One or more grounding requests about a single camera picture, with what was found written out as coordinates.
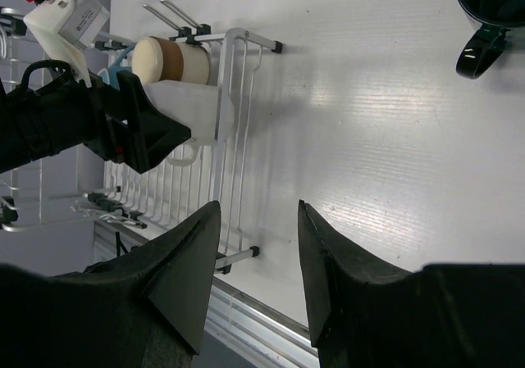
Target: brown cup sleeve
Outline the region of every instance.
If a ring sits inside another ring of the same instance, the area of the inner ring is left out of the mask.
[[[153,37],[161,46],[162,58],[164,60],[162,66],[161,78],[163,80],[180,81],[182,79],[182,72],[184,71],[184,59],[182,58],[182,51],[177,43],[171,40]]]

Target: black handle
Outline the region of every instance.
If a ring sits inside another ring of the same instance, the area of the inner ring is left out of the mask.
[[[467,79],[480,77],[503,54],[505,31],[483,26],[467,43],[456,65],[456,72]]]

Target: metal hook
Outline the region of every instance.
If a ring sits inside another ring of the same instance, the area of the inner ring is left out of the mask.
[[[172,20],[168,19],[166,16],[164,16],[160,11],[158,11],[157,9],[149,6],[147,3],[145,3],[144,5],[142,5],[142,7],[144,9],[146,9],[147,11],[149,11],[151,14],[153,14],[154,16],[156,16],[160,21],[162,21],[164,24],[166,25],[169,25],[171,28],[173,28],[174,30],[182,30],[182,28],[180,26],[178,26],[175,22],[173,22]]]
[[[193,26],[194,28],[202,28],[203,26],[200,25],[197,21],[195,21],[193,18],[188,16],[186,13],[184,13],[179,7],[177,7],[172,1],[168,0],[160,0],[160,3],[167,7],[170,11],[177,14],[182,20],[186,21],[189,25]]]

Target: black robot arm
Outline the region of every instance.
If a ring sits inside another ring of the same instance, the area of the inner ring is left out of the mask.
[[[30,89],[30,75],[44,68],[56,78]],[[67,63],[40,61],[10,93],[0,84],[0,173],[83,143],[105,161],[142,174],[191,137],[188,127],[157,111],[137,76],[117,76],[120,90],[96,75],[87,88]]]

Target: cup lid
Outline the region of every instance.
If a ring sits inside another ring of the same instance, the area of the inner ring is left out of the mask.
[[[140,40],[135,46],[131,71],[142,84],[156,83],[161,79],[164,57],[161,45],[154,38]]]

